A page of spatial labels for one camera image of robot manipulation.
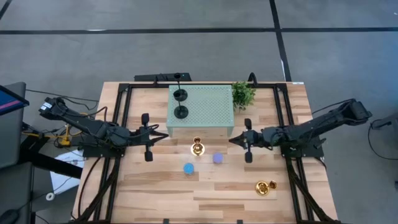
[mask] green plant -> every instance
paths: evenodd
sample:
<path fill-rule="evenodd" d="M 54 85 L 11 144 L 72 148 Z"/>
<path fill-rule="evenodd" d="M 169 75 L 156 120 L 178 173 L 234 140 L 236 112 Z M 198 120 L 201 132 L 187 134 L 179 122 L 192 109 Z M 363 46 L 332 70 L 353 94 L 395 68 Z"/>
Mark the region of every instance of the green plant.
<path fill-rule="evenodd" d="M 247 106 L 253 105 L 255 92 L 256 89 L 250 88 L 245 82 L 232 84 L 234 110 L 236 108 L 239 108 L 239 111 L 246 110 Z"/>

